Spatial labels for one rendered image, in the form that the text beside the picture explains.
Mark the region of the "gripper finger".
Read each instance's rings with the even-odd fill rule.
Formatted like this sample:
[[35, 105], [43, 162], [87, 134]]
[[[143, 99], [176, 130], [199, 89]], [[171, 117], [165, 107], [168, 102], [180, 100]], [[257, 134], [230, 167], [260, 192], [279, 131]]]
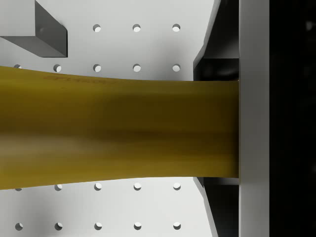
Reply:
[[239, 235], [239, 179], [194, 177], [214, 237]]
[[195, 81], [239, 77], [239, 0], [221, 0], [205, 52], [194, 68]]

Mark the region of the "banana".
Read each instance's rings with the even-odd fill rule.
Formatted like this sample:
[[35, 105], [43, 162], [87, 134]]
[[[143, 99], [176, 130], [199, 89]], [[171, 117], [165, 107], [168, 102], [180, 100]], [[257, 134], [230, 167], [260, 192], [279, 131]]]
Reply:
[[0, 190], [237, 178], [237, 81], [107, 79], [0, 66]]

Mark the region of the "grey cube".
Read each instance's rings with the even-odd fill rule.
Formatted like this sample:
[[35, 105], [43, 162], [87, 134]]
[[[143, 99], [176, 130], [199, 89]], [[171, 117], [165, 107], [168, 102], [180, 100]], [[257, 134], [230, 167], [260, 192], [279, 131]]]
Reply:
[[39, 57], [67, 57], [67, 30], [36, 0], [0, 0], [0, 38]]

